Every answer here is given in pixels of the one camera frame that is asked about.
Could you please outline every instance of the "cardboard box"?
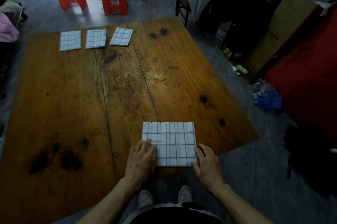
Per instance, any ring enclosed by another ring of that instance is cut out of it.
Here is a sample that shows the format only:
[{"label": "cardboard box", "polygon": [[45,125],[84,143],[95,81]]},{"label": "cardboard box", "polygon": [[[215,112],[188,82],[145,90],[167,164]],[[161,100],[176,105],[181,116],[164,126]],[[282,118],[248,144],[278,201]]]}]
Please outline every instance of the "cardboard box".
[{"label": "cardboard box", "polygon": [[254,74],[272,59],[322,8],[310,0],[282,0],[276,8],[267,30],[245,57],[245,63]]}]

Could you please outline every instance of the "hand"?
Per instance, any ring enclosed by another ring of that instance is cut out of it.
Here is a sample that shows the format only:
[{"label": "hand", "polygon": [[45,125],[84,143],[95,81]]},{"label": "hand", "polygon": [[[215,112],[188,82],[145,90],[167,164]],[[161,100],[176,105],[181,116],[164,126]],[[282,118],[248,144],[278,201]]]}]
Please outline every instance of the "hand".
[{"label": "hand", "polygon": [[219,158],[210,147],[203,144],[200,144],[200,147],[203,149],[205,155],[197,146],[194,147],[199,158],[200,167],[195,162],[191,163],[191,166],[205,188],[211,193],[216,194],[225,184],[221,173]]},{"label": "hand", "polygon": [[152,145],[149,152],[146,153],[151,140],[139,141],[129,151],[129,157],[126,164],[124,180],[135,191],[139,190],[143,182],[157,166],[157,159],[152,160],[157,152],[157,146]]}]

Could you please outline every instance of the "black bag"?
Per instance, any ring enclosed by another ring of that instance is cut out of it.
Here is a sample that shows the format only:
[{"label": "black bag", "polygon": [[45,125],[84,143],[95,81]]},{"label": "black bag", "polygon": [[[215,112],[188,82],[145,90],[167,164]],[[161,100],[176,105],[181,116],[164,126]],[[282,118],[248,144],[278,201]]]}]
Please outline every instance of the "black bag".
[{"label": "black bag", "polygon": [[333,143],[315,127],[289,125],[285,134],[284,146],[291,153],[287,178],[293,168],[322,196],[336,195],[337,149]]}]

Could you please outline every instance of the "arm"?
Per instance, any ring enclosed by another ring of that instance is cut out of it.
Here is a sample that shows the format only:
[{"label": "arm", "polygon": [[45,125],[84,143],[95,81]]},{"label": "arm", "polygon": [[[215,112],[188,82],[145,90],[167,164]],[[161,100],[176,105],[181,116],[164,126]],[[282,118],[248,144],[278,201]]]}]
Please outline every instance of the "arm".
[{"label": "arm", "polygon": [[201,183],[222,203],[233,221],[236,224],[272,223],[225,183],[218,156],[211,148],[202,144],[200,146],[204,154],[198,147],[194,148],[199,158],[200,167],[196,163],[192,163],[192,167]]},{"label": "arm", "polygon": [[152,160],[157,147],[151,146],[146,153],[149,143],[150,140],[140,141],[130,149],[124,178],[78,224],[110,224],[116,220],[123,207],[157,165],[157,162]]}]

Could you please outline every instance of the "white sneaker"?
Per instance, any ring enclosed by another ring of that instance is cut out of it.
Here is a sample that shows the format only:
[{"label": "white sneaker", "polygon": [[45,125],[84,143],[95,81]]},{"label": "white sneaker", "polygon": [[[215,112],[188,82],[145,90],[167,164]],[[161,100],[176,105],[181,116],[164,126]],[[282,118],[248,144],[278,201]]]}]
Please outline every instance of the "white sneaker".
[{"label": "white sneaker", "polygon": [[182,186],[178,194],[178,203],[192,202],[192,192],[188,186]]},{"label": "white sneaker", "polygon": [[147,190],[142,190],[138,196],[139,208],[142,209],[145,206],[152,205],[154,203],[153,197]]}]

